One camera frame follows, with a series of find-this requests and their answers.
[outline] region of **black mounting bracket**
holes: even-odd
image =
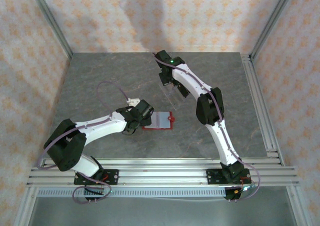
[[[209,168],[205,171],[208,185],[248,185],[252,183],[250,171],[239,161],[224,165],[222,168]],[[236,189],[225,188],[226,200],[237,200],[243,192],[242,187]]]
[[[221,168],[210,168],[206,170],[206,179],[208,185],[244,185],[251,184],[250,171],[245,168],[237,177],[229,180],[223,174],[223,169]]]
[[[118,169],[99,169],[92,177],[94,180],[99,180],[109,185],[117,185],[119,180]],[[78,172],[74,176],[74,185],[97,185],[97,183],[83,177]]]

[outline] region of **ventilation grille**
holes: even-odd
[[[38,197],[63,197],[70,198],[75,188],[72,187],[41,187],[38,191]],[[98,193],[104,193],[104,188],[97,188]],[[79,189],[74,194],[76,197],[100,197],[100,195]],[[224,197],[226,191],[221,187],[186,187],[186,188],[140,188],[140,187],[115,187],[112,189],[109,197],[115,198],[179,198],[179,197]]]

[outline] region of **patterned wallpaper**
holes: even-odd
[[[68,58],[34,0],[0,0],[0,225],[13,224]]]
[[[250,53],[278,0],[46,0],[74,52]]]
[[[285,163],[320,222],[320,0],[290,0],[255,63]]]

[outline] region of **cable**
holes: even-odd
[[[90,177],[88,177],[88,176],[86,176],[86,175],[84,175],[83,173],[80,173],[80,172],[78,172],[78,174],[80,174],[82,177],[86,178],[87,180],[90,180],[90,181],[95,182],[95,183],[97,183],[97,184],[106,185],[106,186],[109,187],[109,192],[106,193],[105,196],[100,197],[100,198],[98,198],[98,199],[94,199],[94,202],[95,202],[95,203],[97,203],[97,202],[99,202],[99,201],[101,201],[101,200],[104,200],[104,199],[105,199],[106,197],[108,197],[108,195],[112,192],[112,188],[111,188],[111,186],[110,186],[108,183],[102,182],[102,181],[99,181],[99,180],[95,180],[95,179],[90,178]],[[89,201],[79,201],[79,200],[76,199],[75,193],[76,193],[76,191],[77,191],[78,189],[92,189],[92,190],[96,190],[97,188],[96,188],[96,187],[90,187],[90,186],[79,186],[79,187],[76,187],[76,188],[74,189],[74,191],[72,192],[72,199],[73,199],[73,201],[74,201],[75,203],[77,203],[77,204],[79,204],[79,205],[90,204],[90,203],[91,203],[91,200],[89,200]]]
[[[226,201],[224,198],[217,199],[182,199],[182,198],[168,198],[168,197],[146,197],[146,199],[155,199],[155,200],[167,200],[167,201],[184,201],[184,202],[220,202],[220,201]]]
[[[122,89],[118,84],[116,84],[116,83],[114,83],[114,82],[111,82],[111,81],[102,81],[102,82],[100,82],[100,83],[96,86],[96,96],[97,96],[97,98],[99,99],[99,101],[101,102],[101,104],[102,104],[105,108],[107,108],[108,110],[110,110],[110,112],[112,112],[112,110],[109,108],[109,106],[108,106],[107,104],[105,104],[105,103],[102,101],[102,99],[101,99],[101,97],[100,97],[100,95],[99,95],[99,88],[100,88],[100,85],[102,85],[102,84],[111,84],[111,85],[116,86],[116,87],[118,88],[118,90],[120,90],[120,92],[124,95],[126,101],[129,101],[128,96],[126,95],[126,93],[123,91],[123,89]]]
[[[248,195],[248,196],[246,196],[246,197],[244,197],[244,198],[242,198],[242,199],[235,199],[235,200],[232,200],[232,201],[237,202],[237,201],[239,201],[239,200],[245,200],[245,199],[251,198],[253,195],[255,195],[255,194],[257,193],[257,191],[258,191],[259,188],[260,188],[261,176],[260,176],[260,174],[259,174],[259,171],[258,171],[255,167],[253,167],[252,165],[250,165],[250,164],[248,164],[248,163],[243,162],[243,161],[231,150],[231,146],[229,145],[229,142],[228,142],[226,133],[225,133],[223,127],[221,126],[221,122],[222,122],[222,120],[223,120],[222,114],[221,114],[220,108],[219,108],[219,106],[218,106],[217,100],[215,99],[215,97],[213,96],[213,94],[210,92],[210,90],[208,90],[207,88],[205,88],[204,85],[203,85],[203,84],[197,79],[197,77],[196,77],[195,75],[193,75],[192,73],[189,73],[189,72],[187,72],[186,70],[184,70],[184,69],[182,69],[182,68],[173,66],[173,65],[171,65],[171,64],[165,63],[165,62],[157,59],[155,53],[153,53],[153,57],[154,57],[155,61],[159,62],[160,64],[165,65],[165,66],[168,66],[168,67],[170,67],[170,68],[172,68],[172,69],[175,69],[175,70],[182,71],[182,72],[184,72],[185,74],[189,75],[191,78],[193,78],[193,79],[198,83],[198,85],[199,85],[203,90],[205,90],[205,91],[210,95],[210,97],[212,98],[212,101],[213,101],[213,103],[214,103],[214,106],[215,106],[215,108],[216,108],[216,110],[217,110],[217,113],[218,113],[218,115],[219,115],[218,125],[219,125],[219,128],[221,129],[221,132],[222,132],[222,134],[223,134],[223,137],[224,137],[224,140],[225,140],[226,145],[227,145],[227,147],[228,147],[228,150],[231,152],[231,154],[236,158],[236,160],[237,160],[239,163],[241,163],[241,164],[244,165],[244,166],[247,166],[247,167],[252,168],[254,171],[256,171],[256,174],[257,174],[257,176],[258,176],[258,185],[257,185],[256,190],[255,190],[253,193],[251,193],[250,195]]]

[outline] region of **white robotic arm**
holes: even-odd
[[[86,125],[105,121],[106,119],[109,119],[109,118],[110,120],[105,123],[98,124],[92,127],[85,127],[85,128],[79,129],[79,132],[85,134],[86,136],[86,141],[84,146],[104,136],[123,132],[126,128],[127,122],[125,120],[125,117],[123,117],[120,113],[113,112],[111,117],[110,115],[107,115],[91,121],[75,123],[76,127],[83,126],[83,125],[86,126]],[[73,166],[71,169],[74,171],[80,172],[88,177],[92,177],[99,170],[99,168],[100,167],[96,163],[96,161],[94,161],[91,157],[88,157],[82,153],[78,163],[75,166]]]
[[[191,77],[193,75],[198,79],[199,82],[201,82],[202,87],[199,86],[199,83],[194,79],[194,77]],[[177,80],[179,83],[181,83],[197,100],[201,95],[205,95],[207,93],[207,90],[211,90],[211,87],[207,84],[205,84],[200,78],[198,78],[186,64],[180,64],[177,66],[176,69],[172,70],[172,76],[175,80]],[[230,140],[230,137],[228,135],[228,132],[226,130],[226,124],[225,119],[223,119],[219,124],[215,123],[214,125],[206,124],[206,128],[209,130],[210,134],[213,137],[213,140],[215,142],[215,145],[219,152],[219,157],[221,163],[224,165],[233,164],[237,161],[237,159],[234,157],[234,155],[230,152],[232,150],[235,155],[238,156],[237,152],[235,151],[232,142]],[[228,144],[230,146],[230,150],[228,148],[227,142],[225,140],[225,137],[223,135],[222,129],[224,129],[225,136],[228,140]]]
[[[196,99],[196,116],[209,130],[218,149],[222,169],[207,169],[208,178],[215,179],[208,180],[208,184],[241,185],[251,183],[247,176],[249,170],[244,168],[241,163],[226,130],[220,89],[211,88],[205,84],[180,57],[172,59],[164,50],[155,54],[154,57],[161,68],[159,76],[163,85],[174,84],[184,97],[191,93]],[[150,125],[153,107],[144,100],[136,103],[134,105],[128,104],[128,107],[119,108],[111,115],[91,121],[73,123],[70,119],[66,119],[53,132],[44,148],[46,149],[50,145],[47,153],[60,171],[70,169],[76,171],[75,184],[95,184],[92,180],[110,184],[109,181],[105,181],[104,176],[112,175],[112,171],[119,171],[117,169],[103,169],[95,158],[88,157],[82,152],[87,144],[101,137],[123,131],[130,132],[140,126]],[[69,131],[72,131],[69,138],[63,137]],[[233,192],[232,199],[235,194],[240,197],[240,193]]]
[[[154,108],[145,100],[133,100],[134,104],[128,101],[127,107],[119,108],[111,115],[91,121],[76,123],[70,119],[62,121],[44,145],[46,148],[59,135],[70,129],[77,129],[70,133],[69,137],[57,141],[47,151],[59,170],[72,169],[87,177],[100,180],[104,175],[104,169],[93,157],[83,154],[83,149],[90,142],[104,136],[123,131],[132,132],[138,127],[150,125]]]

